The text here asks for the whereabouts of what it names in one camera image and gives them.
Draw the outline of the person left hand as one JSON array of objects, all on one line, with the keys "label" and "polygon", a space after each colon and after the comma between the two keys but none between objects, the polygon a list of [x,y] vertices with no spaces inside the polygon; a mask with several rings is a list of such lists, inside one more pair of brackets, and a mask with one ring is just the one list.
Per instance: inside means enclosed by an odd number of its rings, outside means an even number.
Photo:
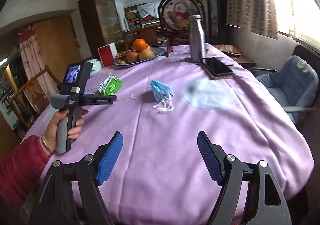
[{"label": "person left hand", "polygon": [[[45,133],[40,138],[41,146],[48,155],[52,155],[56,150],[57,125],[67,116],[68,112],[68,109],[57,111],[50,120]],[[69,130],[68,138],[70,140],[76,140],[80,136],[82,126],[84,125],[82,116],[87,113],[87,110],[83,110],[81,117],[75,123],[75,127]]]}]

